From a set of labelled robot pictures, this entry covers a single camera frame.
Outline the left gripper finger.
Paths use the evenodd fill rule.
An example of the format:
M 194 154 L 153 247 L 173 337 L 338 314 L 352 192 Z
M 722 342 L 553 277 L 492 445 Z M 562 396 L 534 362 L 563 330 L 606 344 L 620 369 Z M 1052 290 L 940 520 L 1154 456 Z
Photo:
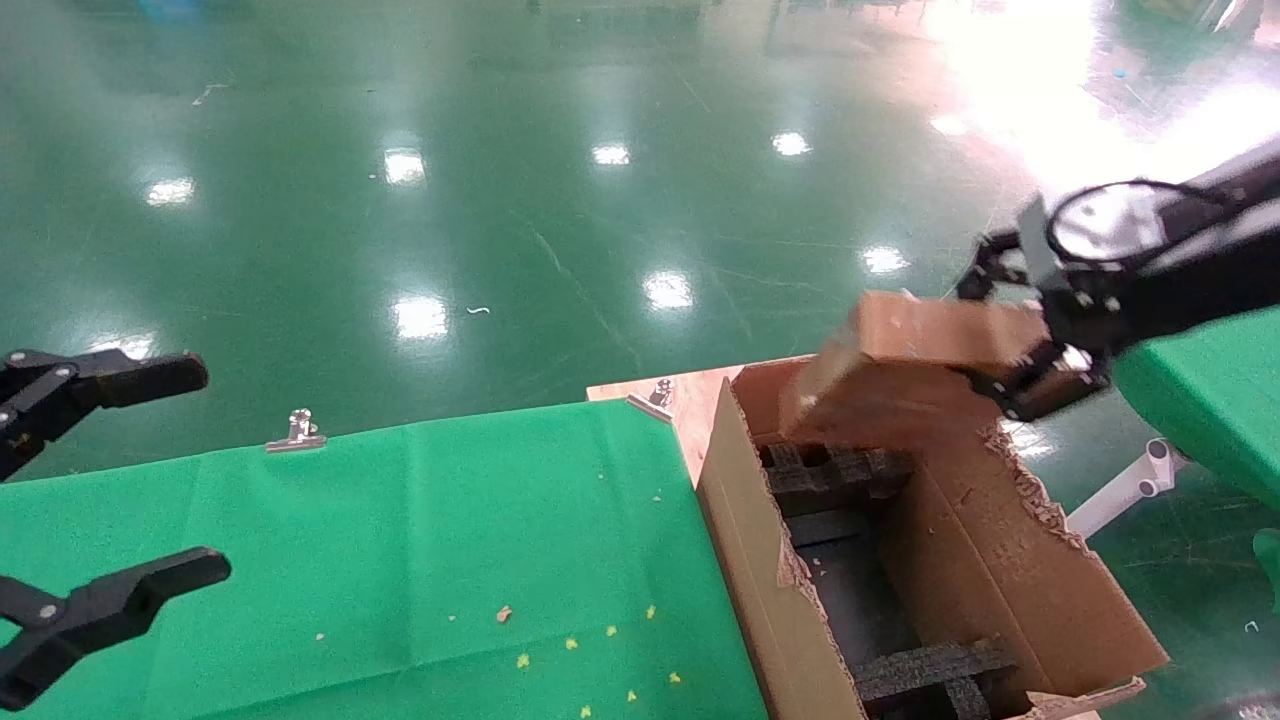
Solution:
M 3 356 L 1 480 L 100 409 L 129 407 L 209 387 L 197 354 L 133 359 L 119 348 L 78 356 L 23 348 Z
M 3 710 L 28 708 L 86 656 L 150 632 L 168 601 L 230 574 L 225 555 L 195 547 L 95 578 L 65 597 L 3 577 L 3 620 L 18 629 L 1 651 Z

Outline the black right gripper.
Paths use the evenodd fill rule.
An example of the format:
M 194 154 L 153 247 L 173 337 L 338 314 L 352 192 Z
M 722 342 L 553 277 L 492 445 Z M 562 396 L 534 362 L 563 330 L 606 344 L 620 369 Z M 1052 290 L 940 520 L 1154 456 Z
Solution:
M 961 301 L 993 302 L 1002 288 L 1033 291 L 1021 233 L 979 234 L 955 284 Z M 1030 423 L 1111 386 L 1114 359 L 1129 348 L 1225 318 L 1277 305 L 1277 217 L 1257 215 L 1204 229 L 1137 272 L 1052 272 L 1036 284 L 1046 340 L 992 374 L 961 369 L 1002 418 Z

